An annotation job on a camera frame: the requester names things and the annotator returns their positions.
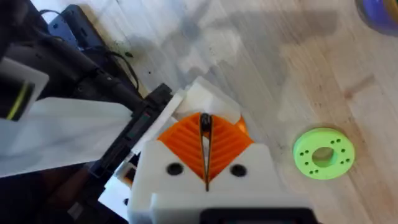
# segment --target green 3d printed ring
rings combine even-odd
[[[294,161],[306,176],[318,180],[339,177],[349,170],[355,159],[353,143],[331,128],[315,128],[294,143]]]

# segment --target wood grain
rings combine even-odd
[[[148,90],[203,76],[247,109],[289,189],[328,223],[397,223],[398,39],[369,29],[354,0],[34,0],[79,4]],[[303,176],[295,138],[343,130],[356,147],[344,176]]]

